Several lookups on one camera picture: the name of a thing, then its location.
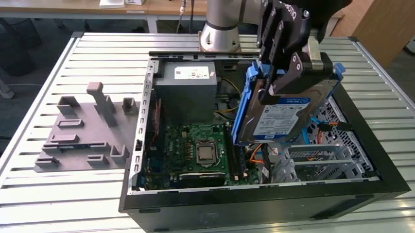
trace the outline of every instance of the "aluminum table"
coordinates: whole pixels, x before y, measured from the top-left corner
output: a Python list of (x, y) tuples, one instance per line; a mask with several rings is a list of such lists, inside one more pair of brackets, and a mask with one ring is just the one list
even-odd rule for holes
[[(253, 36), (241, 35), (240, 42), (243, 51), (257, 51)], [(359, 42), (327, 38), (320, 48), (347, 68), (343, 86), (414, 191), (339, 219), (192, 232), (415, 231), (415, 105)], [(103, 82), (112, 101), (140, 100), (148, 52), (155, 50), (197, 51), (197, 35), (84, 33), (71, 38), (0, 158), (3, 233), (143, 232), (117, 212), (123, 169), (36, 173), (32, 167), (59, 114), (60, 97), (91, 102), (87, 84)]]

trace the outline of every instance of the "screw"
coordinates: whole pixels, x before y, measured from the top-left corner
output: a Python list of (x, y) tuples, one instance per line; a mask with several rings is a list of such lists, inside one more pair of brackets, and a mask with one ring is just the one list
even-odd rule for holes
[(309, 12), (304, 10), (303, 16), (304, 16), (304, 18), (308, 18), (309, 17)]

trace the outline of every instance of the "green motherboard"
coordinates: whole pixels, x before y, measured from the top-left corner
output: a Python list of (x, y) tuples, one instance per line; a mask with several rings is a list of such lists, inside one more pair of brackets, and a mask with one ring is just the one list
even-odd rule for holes
[[(223, 186), (256, 184), (257, 171), (255, 166), (247, 167), (243, 154), (240, 159), (229, 161), (228, 153), (235, 153), (227, 140), (229, 135), (224, 125), (183, 125), (167, 126), (163, 156), (152, 158), (152, 166), (159, 167), (152, 173), (151, 189), (175, 188), (177, 176), (184, 173), (224, 173)], [(241, 166), (243, 177), (235, 178), (229, 173), (229, 163)]]

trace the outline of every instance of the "motherboard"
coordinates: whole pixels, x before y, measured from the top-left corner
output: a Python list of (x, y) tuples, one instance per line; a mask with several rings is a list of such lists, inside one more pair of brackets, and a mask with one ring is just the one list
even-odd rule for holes
[(167, 126), (161, 156), (149, 159), (149, 189), (256, 184), (244, 148), (231, 144), (225, 125)]

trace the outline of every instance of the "table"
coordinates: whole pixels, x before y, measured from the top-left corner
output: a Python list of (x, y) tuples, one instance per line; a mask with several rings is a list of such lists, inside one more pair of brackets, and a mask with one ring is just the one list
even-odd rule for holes
[[(241, 50), (257, 51), (255, 36), (241, 35)], [(197, 232), (414, 232), (415, 105), (359, 42), (327, 38), (320, 48), (347, 68), (343, 86), (414, 191), (376, 202), (339, 219), (205, 229)], [(117, 212), (123, 169), (36, 173), (61, 96), (89, 102), (88, 82), (103, 82), (112, 101), (141, 99), (149, 51), (197, 51), (195, 34), (84, 33), (71, 38), (45, 85), (0, 158), (0, 227), (3, 233), (140, 233)]]
[[(189, 20), (189, 0), (187, 0), (183, 20)], [(76, 18), (76, 19), (144, 19), (149, 33), (157, 33), (157, 20), (179, 20), (181, 0), (145, 0), (143, 5), (127, 4), (124, 8), (100, 9), (99, 0), (1, 0), (0, 17)], [(193, 20), (207, 19), (205, 0), (196, 0)], [(331, 35), (344, 14), (337, 12), (327, 27)]]

